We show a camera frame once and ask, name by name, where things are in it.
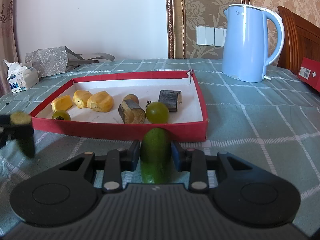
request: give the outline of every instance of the plaid tablecloth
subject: plaid tablecloth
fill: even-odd
[[[227,150],[293,183],[301,192],[294,223],[307,234],[320,226],[320,97],[290,71],[269,66],[271,81],[247,83],[221,72],[221,61],[206,59],[123,60],[82,65],[75,70],[42,78],[30,90],[9,93],[0,99],[0,114],[31,112],[40,102],[73,77],[118,72],[194,69],[209,114],[208,140],[181,143],[207,155]],[[72,137],[35,131],[36,156],[26,159],[16,142],[0,150],[0,235],[18,219],[9,206],[11,190],[24,179],[85,151],[104,155],[129,141]],[[217,185],[208,172],[210,187]],[[188,185],[188,172],[172,174],[173,182]],[[123,172],[123,184],[141,182],[140,167]],[[98,174],[95,186],[101,184]]]

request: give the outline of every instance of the red box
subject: red box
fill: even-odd
[[[181,110],[170,113],[174,123],[150,124],[146,123],[147,119],[144,124],[122,123],[117,111],[124,95],[131,94],[132,90],[136,91],[139,100],[144,98],[139,102],[143,108],[148,96],[151,96],[153,101],[157,101],[155,97],[159,96],[162,87],[167,90],[171,88],[170,90],[182,91]],[[72,97],[74,91],[78,89],[89,90],[91,93],[106,90],[114,97],[115,105],[108,113],[94,112],[88,108],[78,109],[73,106],[68,112],[74,121],[52,120],[51,102],[66,94]],[[209,122],[204,98],[193,71],[134,72],[73,78],[40,103],[30,115],[36,130],[113,140],[142,140],[149,130],[160,127],[168,130],[172,139],[178,141],[205,141]],[[105,119],[116,123],[103,123]]]
[[[298,78],[320,92],[320,62],[304,57]]]

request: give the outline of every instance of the blue kettle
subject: blue kettle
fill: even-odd
[[[231,4],[224,11],[228,27],[222,58],[222,72],[246,82],[260,82],[267,66],[280,55],[284,44],[284,27],[275,12],[248,4]],[[270,19],[277,29],[275,51],[268,57],[268,27]]]

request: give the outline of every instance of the tissue pack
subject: tissue pack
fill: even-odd
[[[21,67],[18,62],[8,63],[8,80],[12,93],[27,90],[39,82],[38,73],[35,68]]]

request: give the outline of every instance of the white switch panel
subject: white switch panel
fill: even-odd
[[[214,46],[214,29],[213,27],[205,28],[206,45]]]
[[[224,42],[226,40],[226,33],[227,33],[227,29],[223,29],[223,47],[224,47]]]
[[[197,34],[197,44],[198,45],[206,45],[206,27],[205,26],[197,26],[196,34]]]
[[[214,32],[214,45],[216,47],[223,47],[223,32],[222,28],[215,28]]]

